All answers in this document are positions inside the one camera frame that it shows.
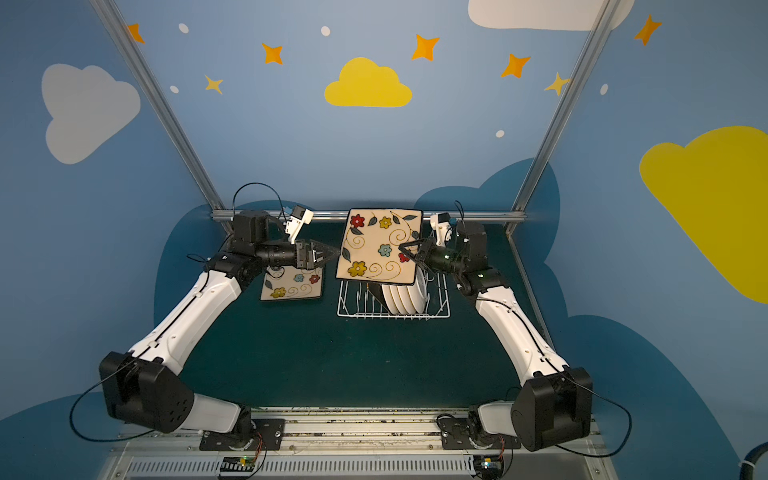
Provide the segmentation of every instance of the mounting plate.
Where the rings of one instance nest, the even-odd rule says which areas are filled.
[[[203,452],[255,452],[259,448],[259,436],[264,441],[264,448],[271,451],[280,450],[283,441],[284,419],[251,419],[253,438],[246,444],[230,433],[205,432],[200,440],[200,450]]]
[[[467,419],[454,419],[452,417],[442,417],[437,420],[437,426],[440,428],[440,440],[443,450],[501,450],[502,438],[504,439],[504,449],[512,450],[521,448],[520,439],[509,435],[495,435],[495,441],[490,446],[478,445],[469,438],[469,425]]]

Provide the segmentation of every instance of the white cloud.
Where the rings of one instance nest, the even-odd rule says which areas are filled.
[[[53,120],[45,142],[56,160],[76,164],[128,125],[141,100],[133,85],[102,68],[56,64],[43,74],[43,101]]]
[[[634,0],[621,0],[611,28],[629,15]],[[486,28],[591,30],[603,0],[469,0],[470,19]]]

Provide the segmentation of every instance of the yellow flower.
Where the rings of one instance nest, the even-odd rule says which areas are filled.
[[[365,262],[352,262],[352,266],[346,269],[349,275],[352,276],[362,276],[366,270],[368,270],[368,267]]]

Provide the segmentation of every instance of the floral plate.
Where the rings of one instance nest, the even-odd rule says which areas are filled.
[[[299,270],[283,266],[279,270],[266,269],[261,300],[300,300],[318,298],[323,293],[323,268]]]
[[[419,239],[421,232],[420,210],[350,210],[336,278],[412,285],[416,264],[398,245]]]

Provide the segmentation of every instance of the dish rack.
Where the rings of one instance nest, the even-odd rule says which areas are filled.
[[[423,319],[448,318],[451,303],[445,275],[427,276],[427,304],[424,313],[393,315],[368,291],[364,282],[341,281],[336,313],[347,318]]]

